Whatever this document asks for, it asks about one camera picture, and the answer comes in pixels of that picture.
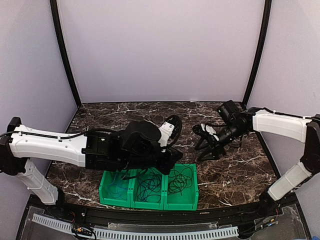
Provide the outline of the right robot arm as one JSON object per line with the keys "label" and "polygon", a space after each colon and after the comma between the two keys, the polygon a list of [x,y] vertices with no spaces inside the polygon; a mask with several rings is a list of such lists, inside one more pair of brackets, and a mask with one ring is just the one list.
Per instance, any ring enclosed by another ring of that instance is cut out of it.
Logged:
{"label": "right robot arm", "polygon": [[222,125],[200,123],[192,131],[199,136],[195,146],[202,151],[198,161],[219,160],[225,147],[248,133],[274,135],[304,146],[300,158],[260,194],[255,213],[266,217],[281,200],[320,172],[320,116],[294,115],[266,107],[240,109],[232,100],[217,108]]}

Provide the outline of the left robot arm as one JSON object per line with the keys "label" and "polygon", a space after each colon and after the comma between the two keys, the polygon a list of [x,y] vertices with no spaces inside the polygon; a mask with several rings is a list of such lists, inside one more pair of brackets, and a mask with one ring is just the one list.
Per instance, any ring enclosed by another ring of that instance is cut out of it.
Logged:
{"label": "left robot arm", "polygon": [[177,115],[161,126],[142,120],[119,131],[95,128],[79,133],[37,130],[14,117],[0,136],[0,171],[18,177],[58,217],[67,218],[71,208],[64,192],[37,169],[34,158],[109,172],[155,168],[168,175],[183,156],[174,149],[181,130]]}

